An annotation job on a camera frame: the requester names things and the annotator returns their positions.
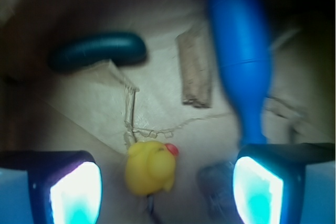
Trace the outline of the glowing gel gripper left finger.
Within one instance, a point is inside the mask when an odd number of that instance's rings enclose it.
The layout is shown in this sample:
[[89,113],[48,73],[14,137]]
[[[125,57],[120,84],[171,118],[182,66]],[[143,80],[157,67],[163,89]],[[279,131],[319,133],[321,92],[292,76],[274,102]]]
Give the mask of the glowing gel gripper left finger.
[[1,152],[1,223],[96,223],[101,202],[89,152]]

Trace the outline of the glowing gel gripper right finger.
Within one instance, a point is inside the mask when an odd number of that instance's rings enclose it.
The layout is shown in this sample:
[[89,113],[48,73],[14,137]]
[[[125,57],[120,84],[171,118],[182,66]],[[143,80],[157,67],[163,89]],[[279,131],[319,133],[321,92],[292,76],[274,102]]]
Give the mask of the glowing gel gripper right finger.
[[233,194],[243,223],[335,223],[335,145],[246,145]]

